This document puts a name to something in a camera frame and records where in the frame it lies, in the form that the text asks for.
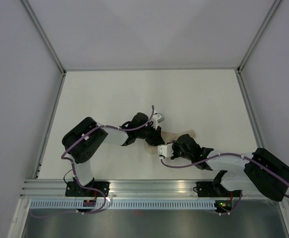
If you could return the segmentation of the beige cloth napkin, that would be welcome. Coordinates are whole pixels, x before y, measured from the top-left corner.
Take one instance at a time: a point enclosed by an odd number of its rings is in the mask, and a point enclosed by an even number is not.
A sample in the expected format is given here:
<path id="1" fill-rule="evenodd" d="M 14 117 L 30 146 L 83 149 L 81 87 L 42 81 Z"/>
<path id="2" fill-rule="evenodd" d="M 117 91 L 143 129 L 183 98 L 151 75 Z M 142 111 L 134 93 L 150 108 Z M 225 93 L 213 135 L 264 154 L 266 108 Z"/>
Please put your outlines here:
<path id="1" fill-rule="evenodd" d="M 175 141 L 180 136 L 185 135 L 185 134 L 190 135 L 192 138 L 196 137 L 196 133 L 193 129 L 182 132 L 182 133 L 172 133 L 172 132 L 168 132 L 168 131 L 162 131 L 161 132 L 162 139 L 164 140 L 165 143 Z M 156 155 L 158 152 L 157 146 L 148 145 L 146 142 L 144 142 L 144 148 L 151 155 Z"/>

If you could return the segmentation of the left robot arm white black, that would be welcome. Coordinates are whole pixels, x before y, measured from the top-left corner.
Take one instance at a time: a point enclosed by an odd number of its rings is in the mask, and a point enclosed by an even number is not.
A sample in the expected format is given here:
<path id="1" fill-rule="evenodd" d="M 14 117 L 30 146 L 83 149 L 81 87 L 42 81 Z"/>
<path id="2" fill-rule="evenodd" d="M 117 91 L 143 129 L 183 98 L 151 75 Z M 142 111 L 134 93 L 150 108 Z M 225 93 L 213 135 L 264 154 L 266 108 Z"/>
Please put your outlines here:
<path id="1" fill-rule="evenodd" d="M 102 144 L 129 146 L 137 139 L 145 140 L 150 146 L 164 144 L 159 123 L 164 121 L 161 113 L 151 116 L 137 113 L 131 121 L 120 127 L 102 125 L 93 118 L 86 117 L 62 139 L 65 148 L 61 156 L 70 161 L 73 180 L 66 182 L 66 197 L 101 197 L 108 196 L 109 182 L 95 181 L 89 160 Z"/>

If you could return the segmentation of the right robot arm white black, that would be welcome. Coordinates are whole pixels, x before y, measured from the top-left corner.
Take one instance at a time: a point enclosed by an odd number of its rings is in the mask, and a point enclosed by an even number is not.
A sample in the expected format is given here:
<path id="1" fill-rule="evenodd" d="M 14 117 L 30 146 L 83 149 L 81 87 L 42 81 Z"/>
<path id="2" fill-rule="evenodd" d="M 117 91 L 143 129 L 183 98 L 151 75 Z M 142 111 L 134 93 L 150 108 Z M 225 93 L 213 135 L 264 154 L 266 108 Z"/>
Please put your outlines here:
<path id="1" fill-rule="evenodd" d="M 246 154 L 219 152 L 201 147 L 188 134 L 181 135 L 171 145 L 172 160 L 184 158 L 192 167 L 217 172 L 212 189 L 218 196 L 229 191 L 252 190 L 277 202 L 285 197 L 289 166 L 264 148 Z"/>

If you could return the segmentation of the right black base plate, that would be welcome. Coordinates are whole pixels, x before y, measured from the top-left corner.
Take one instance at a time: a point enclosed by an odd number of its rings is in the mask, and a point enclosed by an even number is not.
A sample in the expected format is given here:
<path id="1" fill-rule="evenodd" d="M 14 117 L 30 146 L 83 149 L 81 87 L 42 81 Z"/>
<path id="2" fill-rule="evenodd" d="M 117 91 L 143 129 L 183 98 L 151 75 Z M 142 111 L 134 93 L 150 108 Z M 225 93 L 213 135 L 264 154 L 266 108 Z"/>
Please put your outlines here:
<path id="1" fill-rule="evenodd" d="M 209 198 L 233 198 L 239 197 L 241 190 L 228 191 L 221 184 L 215 184 L 211 181 L 198 181 L 196 182 L 193 191 L 198 194 L 198 197 Z"/>

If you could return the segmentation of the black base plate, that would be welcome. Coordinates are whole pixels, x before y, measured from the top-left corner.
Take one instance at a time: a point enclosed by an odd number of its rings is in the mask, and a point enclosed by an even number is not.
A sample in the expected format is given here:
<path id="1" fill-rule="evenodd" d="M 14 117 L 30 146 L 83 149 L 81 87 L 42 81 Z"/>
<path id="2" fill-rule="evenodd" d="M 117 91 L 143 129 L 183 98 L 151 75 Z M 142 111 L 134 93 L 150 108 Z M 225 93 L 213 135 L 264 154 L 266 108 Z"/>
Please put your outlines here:
<path id="1" fill-rule="evenodd" d="M 198 181 L 196 182 L 193 191 L 198 194 L 198 197 L 209 198 L 233 198 L 239 197 L 241 190 L 228 191 L 221 184 L 215 184 L 211 181 Z"/>
<path id="2" fill-rule="evenodd" d="M 65 197 L 102 197 L 102 193 L 107 197 L 109 193 L 108 181 L 92 181 L 86 187 L 92 189 L 82 188 L 76 181 L 69 181 L 67 183 Z"/>

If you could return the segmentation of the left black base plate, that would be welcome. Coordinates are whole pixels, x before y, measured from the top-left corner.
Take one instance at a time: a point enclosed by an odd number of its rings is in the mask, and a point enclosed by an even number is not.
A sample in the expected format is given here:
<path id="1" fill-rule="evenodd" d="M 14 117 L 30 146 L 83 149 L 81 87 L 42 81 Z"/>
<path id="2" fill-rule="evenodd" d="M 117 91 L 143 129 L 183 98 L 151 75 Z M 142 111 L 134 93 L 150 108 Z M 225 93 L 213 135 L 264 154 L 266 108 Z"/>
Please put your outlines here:
<path id="1" fill-rule="evenodd" d="M 92 189 L 82 188 L 76 181 L 69 181 L 67 183 L 65 197 L 102 197 L 102 193 L 107 197 L 109 193 L 108 181 L 92 181 L 86 187 Z"/>

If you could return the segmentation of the aluminium front rail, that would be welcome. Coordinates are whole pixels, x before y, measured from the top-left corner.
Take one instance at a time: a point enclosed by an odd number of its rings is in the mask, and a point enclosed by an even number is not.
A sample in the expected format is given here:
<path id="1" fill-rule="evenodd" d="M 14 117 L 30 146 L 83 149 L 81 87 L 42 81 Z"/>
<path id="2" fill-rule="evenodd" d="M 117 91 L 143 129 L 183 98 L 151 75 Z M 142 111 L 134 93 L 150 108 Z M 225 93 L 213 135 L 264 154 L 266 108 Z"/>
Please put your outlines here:
<path id="1" fill-rule="evenodd" d="M 196 182 L 210 179 L 176 180 L 108 180 L 109 198 L 117 199 L 194 199 Z M 27 179 L 20 198 L 65 198 L 67 184 L 62 179 Z"/>

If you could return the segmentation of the right aluminium frame post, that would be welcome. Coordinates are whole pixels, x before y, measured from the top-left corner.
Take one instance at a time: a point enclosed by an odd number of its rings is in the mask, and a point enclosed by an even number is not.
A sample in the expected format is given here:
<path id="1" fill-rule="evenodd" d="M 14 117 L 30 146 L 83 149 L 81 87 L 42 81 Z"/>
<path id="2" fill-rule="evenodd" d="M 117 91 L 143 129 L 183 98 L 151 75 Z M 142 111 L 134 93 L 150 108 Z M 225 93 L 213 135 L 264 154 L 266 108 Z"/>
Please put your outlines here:
<path id="1" fill-rule="evenodd" d="M 259 41 L 261 40 L 261 37 L 263 36 L 265 31 L 267 30 L 269 24 L 271 23 L 273 17 L 277 13 L 277 11 L 278 11 L 278 9 L 282 3 L 283 3 L 283 0 L 274 0 L 273 1 L 267 14 L 265 15 L 264 20 L 262 21 L 260 27 L 258 28 L 254 38 L 252 39 L 251 44 L 247 48 L 246 53 L 244 54 L 240 64 L 238 65 L 238 67 L 235 70 L 235 72 L 237 74 L 240 74 L 242 72 L 242 70 L 245 68 L 249 58 L 251 57 L 253 51 L 255 50 L 256 46 L 258 45 Z"/>

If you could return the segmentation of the aluminium frame post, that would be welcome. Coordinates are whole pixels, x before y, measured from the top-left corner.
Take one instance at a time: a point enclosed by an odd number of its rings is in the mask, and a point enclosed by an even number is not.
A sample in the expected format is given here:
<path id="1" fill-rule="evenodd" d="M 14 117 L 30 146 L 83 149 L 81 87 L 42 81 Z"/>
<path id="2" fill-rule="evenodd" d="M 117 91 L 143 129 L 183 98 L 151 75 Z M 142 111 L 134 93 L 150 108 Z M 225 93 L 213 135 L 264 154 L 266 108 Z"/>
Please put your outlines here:
<path id="1" fill-rule="evenodd" d="M 278 11 L 278 9 L 282 3 L 283 3 L 283 0 L 274 0 L 273 1 L 267 14 L 265 15 L 264 20 L 262 21 L 260 27 L 258 28 L 254 38 L 252 39 L 251 44 L 247 48 L 246 53 L 244 54 L 240 64 L 238 65 L 238 67 L 235 70 L 235 72 L 237 74 L 240 74 L 242 72 L 242 70 L 245 68 L 249 58 L 251 57 L 253 51 L 255 50 L 256 46 L 258 45 L 259 41 L 261 40 L 261 37 L 263 36 L 265 31 L 267 30 L 269 24 L 271 23 L 273 17 L 277 13 L 277 11 Z"/>
<path id="2" fill-rule="evenodd" d="M 31 6 L 30 2 L 28 0 L 20 0 L 20 4 L 22 5 L 23 9 L 25 10 L 26 14 L 28 15 L 28 18 L 30 19 L 31 23 L 33 24 L 35 30 L 37 31 L 40 39 L 42 40 L 48 54 L 52 58 L 54 64 L 60 71 L 61 75 L 64 76 L 66 73 L 66 70 L 64 69 L 59 57 L 56 54 L 56 51 L 54 47 L 52 46 L 45 30 L 43 29 L 39 18 L 37 17 L 33 7 Z"/>

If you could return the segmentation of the left aluminium frame post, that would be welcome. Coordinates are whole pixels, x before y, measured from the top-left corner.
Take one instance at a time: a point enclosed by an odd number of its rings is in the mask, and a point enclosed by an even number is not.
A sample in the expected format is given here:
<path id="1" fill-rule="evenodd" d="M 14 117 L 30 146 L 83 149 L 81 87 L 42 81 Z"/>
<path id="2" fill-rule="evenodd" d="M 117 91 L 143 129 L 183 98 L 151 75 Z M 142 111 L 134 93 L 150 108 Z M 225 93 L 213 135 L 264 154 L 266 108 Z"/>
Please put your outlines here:
<path id="1" fill-rule="evenodd" d="M 61 75 L 64 76 L 66 73 L 66 70 L 64 69 L 59 57 L 56 54 L 56 51 L 54 47 L 52 46 L 45 30 L 43 29 L 39 18 L 37 17 L 33 7 L 31 6 L 30 2 L 28 0 L 20 0 L 20 4 L 22 5 L 23 9 L 25 10 L 26 14 L 28 15 L 28 18 L 30 19 L 31 23 L 33 24 L 35 30 L 37 31 L 40 39 L 42 40 L 48 54 L 52 58 L 54 64 L 60 71 Z"/>

